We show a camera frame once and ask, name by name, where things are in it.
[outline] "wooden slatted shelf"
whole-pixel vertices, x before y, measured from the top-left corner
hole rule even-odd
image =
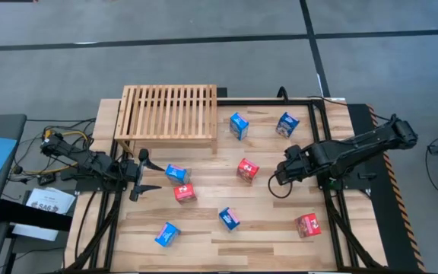
[[[114,139],[126,141],[210,141],[217,144],[217,86],[129,85],[122,92]]]

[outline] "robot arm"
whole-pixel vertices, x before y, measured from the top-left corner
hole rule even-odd
[[[287,160],[278,164],[275,176],[280,185],[318,174],[337,179],[386,150],[409,149],[416,144],[417,134],[408,122],[393,114],[387,123],[343,141],[322,141],[304,149],[298,145],[287,148]]]
[[[94,152],[70,145],[64,141],[63,136],[59,133],[48,136],[43,141],[40,149],[46,156],[65,156],[76,161],[79,177],[93,177],[96,183],[109,187],[106,191],[122,191],[128,182],[135,182],[129,197],[133,202],[138,200],[139,194],[161,188],[160,186],[141,185],[141,178],[145,167],[164,171],[161,167],[151,163],[148,157],[148,150],[146,149],[140,150],[138,155],[139,164],[129,159],[123,159],[118,162],[103,152]]]

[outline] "metal bracket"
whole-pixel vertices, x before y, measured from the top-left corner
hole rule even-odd
[[[283,98],[283,102],[288,104],[288,93],[284,86],[281,86],[278,90],[277,98]]]

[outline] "snack box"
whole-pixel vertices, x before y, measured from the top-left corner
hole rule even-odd
[[[172,244],[173,239],[175,239],[178,234],[180,234],[180,230],[169,222],[166,222],[161,229],[161,232],[155,238],[155,241],[162,247],[168,247]]]
[[[174,185],[184,185],[190,181],[190,172],[185,168],[177,167],[175,164],[169,164],[165,170],[165,176]]]
[[[183,186],[176,186],[173,188],[173,193],[175,194],[175,199],[179,203],[193,202],[197,200],[195,196],[194,187],[191,183],[187,183]]]
[[[315,213],[300,216],[295,219],[295,225],[297,226],[300,237],[310,237],[320,234],[320,226]]]
[[[284,113],[277,124],[277,133],[285,138],[290,138],[294,129],[298,126],[299,120],[289,113]]]
[[[243,140],[248,134],[249,122],[246,121],[239,113],[232,115],[229,123],[229,131],[233,133],[238,140]]]
[[[240,225],[240,221],[234,215],[233,211],[229,207],[226,207],[223,211],[219,212],[219,219],[226,225],[229,231],[237,228]]]
[[[258,170],[259,167],[257,165],[244,158],[237,167],[236,175],[243,178],[246,182],[251,183]]]

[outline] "wooden tabletop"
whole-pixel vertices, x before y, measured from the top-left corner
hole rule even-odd
[[[119,99],[101,100],[91,149],[110,152],[118,113]],[[354,134],[347,107],[326,104],[332,138],[345,139]],[[278,119],[288,111],[300,119],[290,139],[275,132]],[[249,121],[248,137],[238,141],[229,133],[229,118],[239,112]],[[323,137],[320,115],[319,131]],[[111,271],[305,271],[334,270],[335,258],[329,231],[324,197],[316,178],[294,182],[291,195],[276,199],[268,191],[268,178],[283,151],[298,144],[313,142],[309,114],[303,106],[218,107],[217,154],[208,145],[147,142],[151,160],[161,166],[176,164],[192,169],[196,202],[180,205],[173,187],[163,173],[146,170],[142,183],[162,186],[146,192],[138,202],[128,199],[131,187],[123,194],[116,233]],[[236,177],[237,165],[247,158],[260,166],[252,184]],[[273,190],[286,188],[273,183]],[[358,240],[379,263],[386,265],[381,239],[371,201],[360,191],[346,190],[346,203],[351,227]],[[101,194],[90,205],[79,243],[79,253],[94,235]],[[74,220],[65,250],[65,261],[74,261],[75,241],[89,193],[78,197]],[[218,213],[231,207],[241,225],[228,232],[218,220]],[[294,219],[316,213],[322,233],[300,238]],[[164,223],[169,221],[182,231],[171,247],[154,242]],[[349,265],[345,238],[339,231],[344,264]],[[100,245],[98,266],[103,265],[107,237]]]

